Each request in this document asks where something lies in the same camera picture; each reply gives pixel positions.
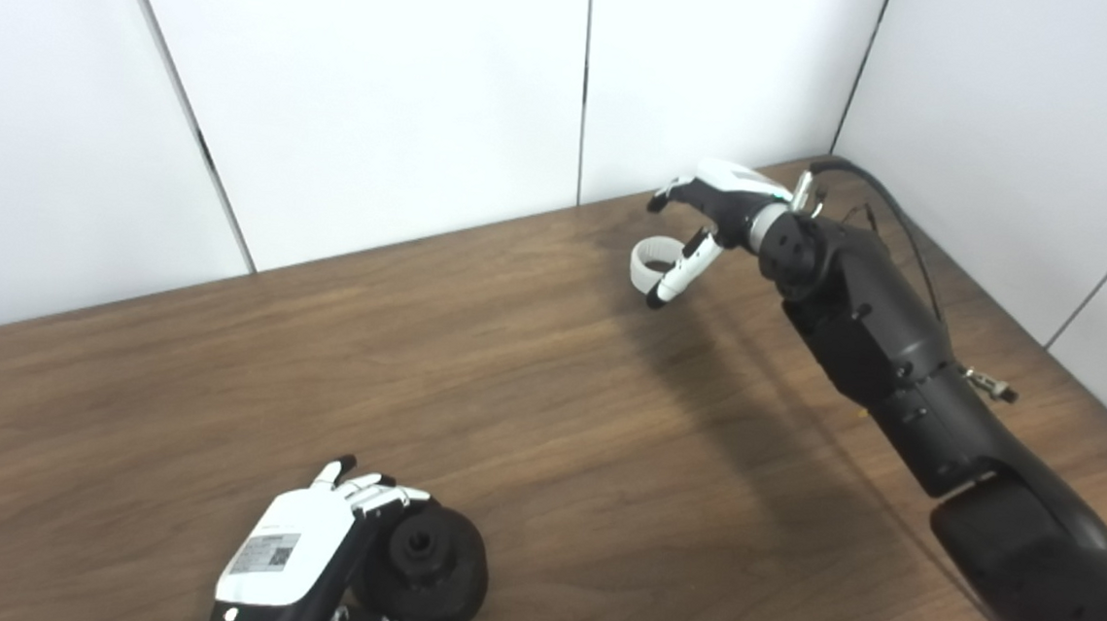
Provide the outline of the white and black left hand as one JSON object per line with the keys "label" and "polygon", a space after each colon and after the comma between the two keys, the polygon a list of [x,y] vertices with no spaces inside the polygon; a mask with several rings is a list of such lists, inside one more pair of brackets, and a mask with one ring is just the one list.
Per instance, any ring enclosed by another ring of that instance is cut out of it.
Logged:
{"label": "white and black left hand", "polygon": [[355,468],[349,453],[275,497],[221,571],[207,621],[403,621],[343,596],[383,529],[433,498]]}

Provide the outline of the white and black right hand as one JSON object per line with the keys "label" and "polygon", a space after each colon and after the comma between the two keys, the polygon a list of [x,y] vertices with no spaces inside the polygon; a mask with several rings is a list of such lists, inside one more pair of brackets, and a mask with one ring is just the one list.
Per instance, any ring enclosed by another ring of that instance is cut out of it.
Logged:
{"label": "white and black right hand", "polygon": [[794,200],[794,192],[759,170],[712,157],[700,161],[693,175],[675,177],[650,194],[648,213],[659,215],[680,201],[707,216],[708,226],[680,244],[668,270],[644,287],[646,307],[669,306],[731,249],[757,253],[772,224],[795,209]]}

